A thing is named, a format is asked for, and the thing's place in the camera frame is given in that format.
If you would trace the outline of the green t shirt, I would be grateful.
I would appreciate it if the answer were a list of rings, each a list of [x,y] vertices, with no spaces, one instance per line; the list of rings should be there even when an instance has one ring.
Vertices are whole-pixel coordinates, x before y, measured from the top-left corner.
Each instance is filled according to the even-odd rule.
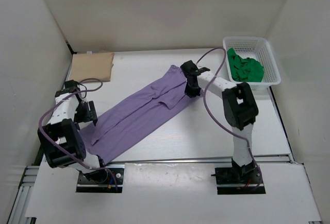
[[[242,58],[233,48],[227,51],[230,73],[237,82],[262,82],[263,66],[253,58]]]

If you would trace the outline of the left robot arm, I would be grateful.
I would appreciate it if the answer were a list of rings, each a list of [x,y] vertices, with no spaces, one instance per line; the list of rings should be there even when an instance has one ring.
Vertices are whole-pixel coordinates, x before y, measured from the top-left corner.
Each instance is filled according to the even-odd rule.
[[[86,102],[76,96],[60,103],[43,114],[39,120],[38,137],[47,163],[51,168],[74,168],[89,174],[97,183],[106,181],[108,170],[98,155],[87,152],[79,134],[80,123],[97,123],[93,101]]]

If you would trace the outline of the beige t shirt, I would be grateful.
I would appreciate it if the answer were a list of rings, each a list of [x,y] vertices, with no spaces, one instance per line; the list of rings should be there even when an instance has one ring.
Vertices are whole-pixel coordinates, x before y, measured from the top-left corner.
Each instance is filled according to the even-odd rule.
[[[114,53],[75,54],[72,59],[70,80],[81,82],[87,78],[110,81]]]

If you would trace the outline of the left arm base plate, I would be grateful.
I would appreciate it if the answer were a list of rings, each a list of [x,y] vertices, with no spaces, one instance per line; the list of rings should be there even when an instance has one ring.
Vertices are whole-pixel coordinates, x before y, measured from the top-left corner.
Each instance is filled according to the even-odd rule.
[[[108,171],[95,171],[89,174],[79,173],[77,179],[77,193],[121,193],[124,181],[124,167],[109,168],[113,173],[117,186],[112,175]]]

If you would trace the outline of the purple t shirt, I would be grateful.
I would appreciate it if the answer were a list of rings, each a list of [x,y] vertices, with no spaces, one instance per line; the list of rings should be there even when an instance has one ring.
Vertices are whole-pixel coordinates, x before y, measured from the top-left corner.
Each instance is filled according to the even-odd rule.
[[[87,152],[109,163],[172,119],[194,100],[186,77],[171,65],[159,79],[133,93],[79,132]]]

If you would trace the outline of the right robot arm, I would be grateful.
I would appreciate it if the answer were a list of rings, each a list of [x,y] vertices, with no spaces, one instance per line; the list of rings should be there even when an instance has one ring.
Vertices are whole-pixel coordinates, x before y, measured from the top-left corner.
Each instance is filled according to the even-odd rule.
[[[185,94],[192,98],[203,94],[204,106],[211,118],[226,132],[233,136],[234,153],[228,177],[242,183],[253,178],[258,166],[252,155],[252,130],[258,115],[258,107],[246,82],[234,84],[222,77],[206,72],[203,67],[191,72],[184,72],[187,78]],[[210,91],[222,99],[224,116],[231,130],[216,120],[207,106],[206,94]]]

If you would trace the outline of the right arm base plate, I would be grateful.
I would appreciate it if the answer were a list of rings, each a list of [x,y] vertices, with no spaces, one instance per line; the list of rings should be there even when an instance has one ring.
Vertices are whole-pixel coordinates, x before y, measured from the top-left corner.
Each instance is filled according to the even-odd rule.
[[[233,167],[217,167],[211,176],[216,179],[218,195],[260,195],[266,193],[258,169],[239,176]]]

